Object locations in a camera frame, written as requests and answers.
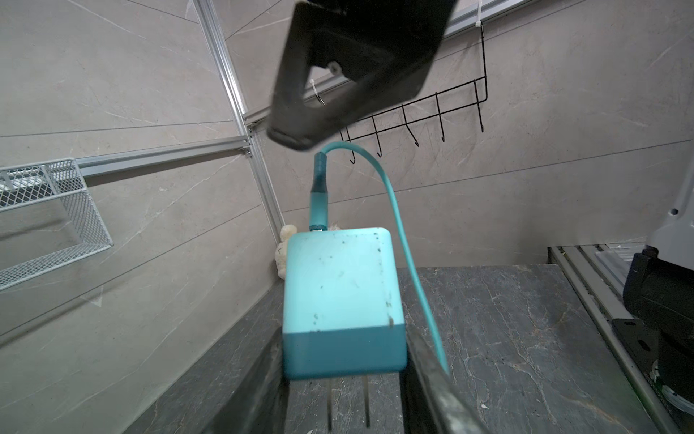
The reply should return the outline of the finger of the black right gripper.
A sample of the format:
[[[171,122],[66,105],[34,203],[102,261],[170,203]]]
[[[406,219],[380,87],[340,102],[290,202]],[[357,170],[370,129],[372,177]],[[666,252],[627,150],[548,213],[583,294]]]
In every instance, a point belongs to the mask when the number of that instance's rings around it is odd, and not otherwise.
[[[409,101],[426,81],[453,1],[298,1],[267,118],[267,136],[308,151],[376,111]],[[350,81],[323,107],[305,103],[314,67]]]

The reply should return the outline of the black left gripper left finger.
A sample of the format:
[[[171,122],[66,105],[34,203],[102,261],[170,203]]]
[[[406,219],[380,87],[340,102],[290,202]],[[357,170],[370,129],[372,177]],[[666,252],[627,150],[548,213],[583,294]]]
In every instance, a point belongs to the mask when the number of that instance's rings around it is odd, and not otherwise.
[[[209,433],[283,433],[287,419],[287,378],[282,332],[264,346],[241,384],[202,430]]]

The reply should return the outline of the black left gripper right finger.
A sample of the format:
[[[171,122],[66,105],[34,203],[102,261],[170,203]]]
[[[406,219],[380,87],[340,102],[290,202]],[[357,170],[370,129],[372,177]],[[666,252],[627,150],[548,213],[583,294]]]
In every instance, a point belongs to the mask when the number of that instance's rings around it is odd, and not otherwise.
[[[400,397],[406,433],[488,432],[413,327],[407,328],[407,365],[400,373]]]

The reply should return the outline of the white plush bear toy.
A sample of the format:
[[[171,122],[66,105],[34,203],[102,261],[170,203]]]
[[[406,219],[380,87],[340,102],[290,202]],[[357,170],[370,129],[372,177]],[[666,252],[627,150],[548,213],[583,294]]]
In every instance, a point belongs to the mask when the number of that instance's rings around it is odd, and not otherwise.
[[[278,276],[284,280],[287,274],[287,248],[292,236],[298,233],[298,229],[293,224],[287,224],[280,230],[280,243],[275,251],[275,262]]]

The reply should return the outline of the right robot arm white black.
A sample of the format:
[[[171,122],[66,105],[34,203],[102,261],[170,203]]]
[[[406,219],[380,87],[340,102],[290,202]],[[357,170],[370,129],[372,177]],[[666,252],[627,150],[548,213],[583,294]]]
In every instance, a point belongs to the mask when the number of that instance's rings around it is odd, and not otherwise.
[[[445,37],[450,1],[300,1],[267,119],[267,136],[308,151],[370,116],[419,101]],[[693,177],[634,256],[625,308],[659,336],[652,379],[693,411]]]

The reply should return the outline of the teal charger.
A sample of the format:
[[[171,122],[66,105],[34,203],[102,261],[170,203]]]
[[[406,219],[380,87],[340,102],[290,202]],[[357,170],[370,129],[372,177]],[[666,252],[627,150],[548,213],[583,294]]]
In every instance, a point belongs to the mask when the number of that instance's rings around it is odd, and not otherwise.
[[[290,381],[403,371],[406,324],[390,232],[294,235],[287,244],[282,335]]]

